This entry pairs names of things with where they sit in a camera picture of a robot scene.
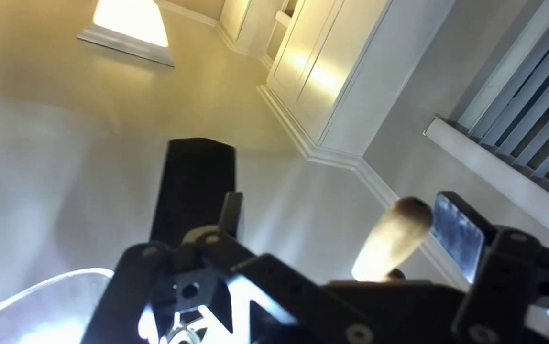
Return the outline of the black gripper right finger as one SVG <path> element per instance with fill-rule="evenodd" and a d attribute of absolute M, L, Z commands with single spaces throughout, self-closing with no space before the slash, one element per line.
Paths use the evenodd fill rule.
<path fill-rule="evenodd" d="M 433 228 L 464 279 L 473 283 L 498 230 L 456 191 L 437 195 Z"/>

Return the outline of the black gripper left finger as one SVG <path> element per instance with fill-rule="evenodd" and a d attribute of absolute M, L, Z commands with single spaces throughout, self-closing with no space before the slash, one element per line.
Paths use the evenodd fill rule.
<path fill-rule="evenodd" d="M 244 224 L 244 195 L 240 191 L 230 191 L 225 197 L 219 230 L 230 237 L 238 237 Z"/>

